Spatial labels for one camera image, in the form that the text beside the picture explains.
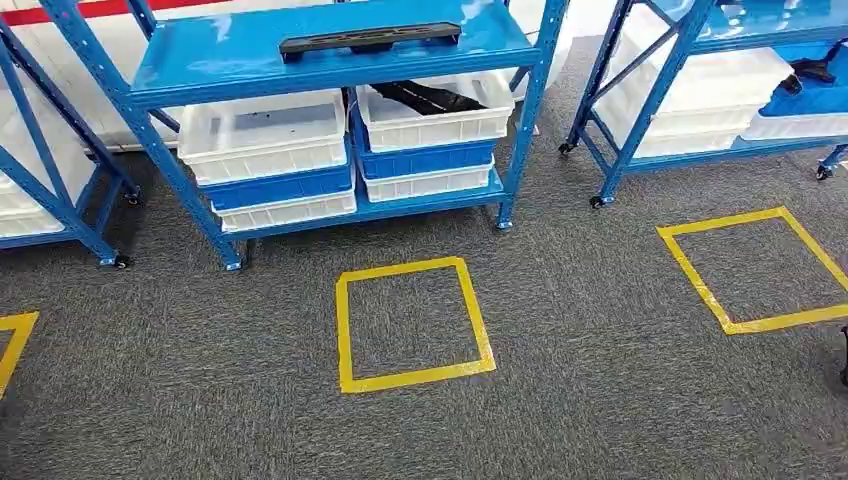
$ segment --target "red stripe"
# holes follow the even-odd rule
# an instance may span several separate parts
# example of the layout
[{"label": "red stripe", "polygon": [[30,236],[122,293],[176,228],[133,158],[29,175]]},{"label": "red stripe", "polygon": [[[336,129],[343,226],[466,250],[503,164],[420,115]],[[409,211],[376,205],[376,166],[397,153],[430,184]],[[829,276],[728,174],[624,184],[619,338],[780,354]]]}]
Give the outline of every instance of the red stripe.
[{"label": "red stripe", "polygon": [[[164,10],[168,8],[192,7],[195,5],[206,5],[210,3],[222,3],[231,0],[150,0],[150,8]],[[129,13],[124,0],[97,0],[94,2],[79,3],[80,13],[86,18],[105,17],[108,15],[121,15]],[[50,18],[42,8],[26,8],[23,10],[10,10],[2,12],[3,19],[11,26],[31,25],[34,23],[47,23]]]}]

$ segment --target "white bin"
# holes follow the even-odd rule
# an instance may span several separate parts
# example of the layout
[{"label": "white bin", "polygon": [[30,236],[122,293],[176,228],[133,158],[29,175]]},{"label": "white bin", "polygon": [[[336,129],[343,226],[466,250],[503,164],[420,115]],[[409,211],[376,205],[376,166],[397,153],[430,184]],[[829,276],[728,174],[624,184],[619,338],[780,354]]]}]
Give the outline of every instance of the white bin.
[{"label": "white bin", "polygon": [[54,233],[64,229],[61,222],[40,206],[0,215],[0,238]]},{"label": "white bin", "polygon": [[848,113],[791,115],[786,117],[763,117],[757,114],[751,122],[751,126],[742,134],[742,138],[745,140],[774,140],[835,135],[848,135]]},{"label": "white bin", "polygon": [[356,87],[362,120],[368,127],[372,152],[446,145],[505,137],[515,108],[509,85],[498,72],[476,72],[419,78],[416,83],[444,88],[473,98],[485,110],[421,115],[406,105],[384,98],[373,88]]},{"label": "white bin", "polygon": [[368,201],[385,202],[401,198],[456,192],[470,188],[481,188],[489,184],[489,171],[495,159],[488,165],[453,168],[435,172],[401,175],[365,181]]},{"label": "white bin", "polygon": [[[707,152],[730,148],[748,128],[761,105],[658,113],[642,138],[634,158]],[[641,104],[618,86],[598,99],[595,113],[606,124],[618,148],[624,146]]]},{"label": "white bin", "polygon": [[356,212],[355,185],[346,192],[295,198],[282,202],[251,205],[229,210],[215,210],[223,223],[224,232],[239,232],[257,228],[306,222]]},{"label": "white bin", "polygon": [[200,185],[342,165],[339,89],[191,105],[177,155]]},{"label": "white bin", "polygon": [[[634,5],[624,24],[606,80],[614,78],[647,50],[668,25],[645,5]],[[643,104],[676,40],[672,36],[622,81]],[[693,55],[686,59],[658,112],[765,105],[793,70],[771,48]]]}]

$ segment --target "storage rack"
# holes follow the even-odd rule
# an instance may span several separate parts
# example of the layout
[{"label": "storage rack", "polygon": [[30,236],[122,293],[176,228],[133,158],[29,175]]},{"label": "storage rack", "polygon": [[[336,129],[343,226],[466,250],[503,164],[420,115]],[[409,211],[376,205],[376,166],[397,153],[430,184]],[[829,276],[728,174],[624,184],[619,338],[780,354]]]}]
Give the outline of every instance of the storage rack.
[{"label": "storage rack", "polygon": [[[97,255],[101,265],[126,268],[130,264],[129,258],[120,255],[103,240],[102,235],[116,197],[123,192],[123,198],[128,203],[138,205],[140,201],[139,188],[126,171],[114,161],[106,146],[97,138],[70,101],[50,80],[2,18],[0,18],[0,38],[2,38],[2,42],[0,42],[0,70],[2,70],[20,115],[44,164],[53,191],[56,193],[52,193],[2,146],[0,146],[0,170],[64,226],[63,230],[54,233],[0,238],[0,249],[78,240]],[[50,151],[17,76],[15,65],[32,79],[39,91],[59,111],[65,122],[83,140],[91,152],[92,161],[96,164],[96,168],[88,184],[83,188],[76,206],[68,194],[54,160],[54,155],[62,155],[65,152]],[[82,216],[102,174],[109,176],[109,186],[107,194],[99,206],[95,224],[90,226],[83,220]]]},{"label": "storage rack", "polygon": [[[515,196],[533,125],[544,93],[566,0],[549,0],[538,41],[530,45],[507,5],[484,0],[430,0],[426,8],[399,0],[336,3],[307,8],[246,12],[156,22],[144,0],[128,0],[149,40],[132,84],[128,84],[68,0],[41,0],[77,55],[138,137],[165,179],[217,249],[227,270],[241,268],[235,242],[251,238],[402,215],[499,204],[499,228],[512,225]],[[420,23],[461,25],[456,46],[397,48],[378,54],[347,50],[311,52],[285,64],[278,51],[284,38]],[[488,187],[384,203],[369,203],[357,187],[357,212],[338,217],[224,233],[150,123],[156,108],[240,98],[352,87],[438,75],[519,67],[512,85],[529,74],[529,88],[512,159],[504,182],[492,173]]]},{"label": "storage rack", "polygon": [[[637,3],[644,3],[648,6],[669,25],[669,29],[619,74],[602,85],[610,58],[621,35],[624,21],[632,6]],[[730,13],[725,14],[725,9],[722,8],[720,3],[734,3],[744,8],[745,14],[731,18]],[[614,201],[615,190],[621,177],[625,174],[725,160],[732,157],[748,157],[827,145],[840,145],[818,167],[817,178],[819,180],[831,175],[832,170],[838,164],[839,156],[845,149],[844,144],[848,143],[848,136],[760,141],[746,141],[737,138],[731,148],[727,150],[634,158],[636,149],[650,127],[653,115],[657,113],[675,76],[690,55],[816,41],[833,41],[836,43],[848,37],[848,2],[798,0],[793,4],[794,9],[787,10],[785,15],[780,18],[768,13],[770,6],[782,6],[783,4],[783,2],[775,2],[774,0],[736,0],[735,2],[719,0],[618,0],[595,64],[592,67],[574,123],[565,143],[559,147],[561,154],[567,154],[577,147],[579,140],[583,140],[603,172],[605,176],[604,184],[599,194],[590,200],[593,208],[600,208]],[[687,11],[686,7],[689,5],[691,5],[691,8]],[[621,148],[618,148],[610,131],[594,113],[592,106],[602,95],[618,85],[630,72],[645,62],[666,42],[673,42],[669,56],[639,112],[627,140]],[[586,128],[589,122],[593,122],[598,127],[598,130],[610,145],[613,152],[611,161],[607,160],[601,149],[587,133]]]}]

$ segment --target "carpet floor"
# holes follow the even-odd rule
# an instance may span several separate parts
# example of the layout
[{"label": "carpet floor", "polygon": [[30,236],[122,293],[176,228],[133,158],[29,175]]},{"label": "carpet floor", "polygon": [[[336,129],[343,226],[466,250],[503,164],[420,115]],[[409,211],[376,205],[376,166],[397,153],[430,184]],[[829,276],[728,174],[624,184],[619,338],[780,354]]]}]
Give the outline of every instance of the carpet floor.
[{"label": "carpet floor", "polygon": [[[592,210],[585,147],[556,153],[582,81],[546,96],[507,232],[492,208],[327,228],[225,273],[124,156],[147,201],[108,238],[133,268],[72,243],[0,252],[0,315],[40,312],[0,401],[0,478],[848,477],[846,319],[726,336],[656,231],[785,205],[848,270],[846,172],[815,181],[826,150],[682,168]],[[735,321],[848,301],[779,220],[679,241]],[[497,369],[342,394],[339,275],[445,256],[468,264]],[[350,310],[356,377],[479,358],[450,270],[356,282]]]}]

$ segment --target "yellow floor marking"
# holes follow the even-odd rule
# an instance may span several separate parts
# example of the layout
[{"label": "yellow floor marking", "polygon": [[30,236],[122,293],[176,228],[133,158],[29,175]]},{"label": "yellow floor marking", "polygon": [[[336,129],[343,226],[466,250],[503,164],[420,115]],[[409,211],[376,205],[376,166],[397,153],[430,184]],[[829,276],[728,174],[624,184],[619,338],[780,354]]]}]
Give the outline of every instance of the yellow floor marking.
[{"label": "yellow floor marking", "polygon": [[6,386],[12,378],[18,359],[21,358],[36,318],[38,318],[38,312],[0,317],[0,331],[12,330],[12,338],[9,339],[6,350],[0,357],[0,399],[3,398],[3,392],[6,391]]},{"label": "yellow floor marking", "polygon": [[686,223],[683,225],[674,225],[670,227],[657,227],[657,232],[659,232],[660,237],[665,241],[665,244],[668,246],[668,249],[671,251],[672,256],[674,256],[677,263],[680,264],[680,268],[683,269],[683,272],[689,277],[689,281],[692,282],[692,285],[695,287],[695,290],[704,300],[704,303],[712,310],[713,314],[715,314],[716,318],[718,318],[718,322],[721,325],[721,328],[724,330],[724,333],[727,335],[733,335],[737,333],[756,333],[756,332],[767,332],[770,330],[778,330],[781,328],[792,327],[795,325],[802,325],[805,323],[815,323],[822,322],[825,320],[833,320],[834,318],[845,317],[848,316],[848,304],[836,305],[834,307],[827,308],[817,308],[815,310],[807,310],[798,313],[791,313],[788,315],[778,315],[776,317],[762,318],[759,320],[752,320],[748,322],[740,322],[734,323],[730,320],[730,317],[727,315],[727,312],[718,303],[715,296],[710,292],[710,289],[704,283],[704,280],[695,271],[695,267],[692,266],[692,263],[686,258],[686,254],[683,253],[683,250],[680,248],[680,245],[674,239],[675,235],[681,235],[685,233],[695,233],[695,232],[703,232],[705,230],[711,230],[714,228],[723,228],[730,227],[733,225],[740,225],[743,223],[751,223],[757,222],[760,220],[767,220],[770,218],[782,218],[792,230],[801,238],[801,241],[810,249],[811,252],[819,259],[819,261],[824,264],[827,270],[833,275],[837,282],[839,282],[842,287],[848,291],[848,277],[845,276],[845,273],[839,266],[834,262],[825,251],[821,248],[818,242],[813,239],[813,237],[807,232],[806,229],[789,213],[789,210],[786,207],[777,207],[769,210],[760,210],[757,212],[751,213],[743,213],[741,215],[731,215],[729,217],[722,218],[714,218],[711,220],[704,220],[700,222],[694,223]]},{"label": "yellow floor marking", "polygon": [[[353,356],[350,348],[348,284],[359,280],[450,267],[456,269],[457,276],[459,277],[459,286],[462,290],[462,296],[465,299],[468,316],[471,318],[471,326],[474,330],[477,349],[480,352],[480,360],[448,365],[446,367],[416,370],[414,372],[354,379]],[[486,327],[483,325],[483,316],[480,313],[480,305],[477,303],[474,287],[471,286],[471,275],[468,273],[468,266],[465,264],[465,260],[459,257],[437,258],[422,262],[404,263],[401,265],[342,273],[339,281],[336,282],[336,317],[339,330],[339,385],[344,393],[373,392],[375,390],[414,385],[416,383],[435,382],[448,378],[474,375],[495,369],[495,357],[492,354],[489,337],[486,335]]]}]

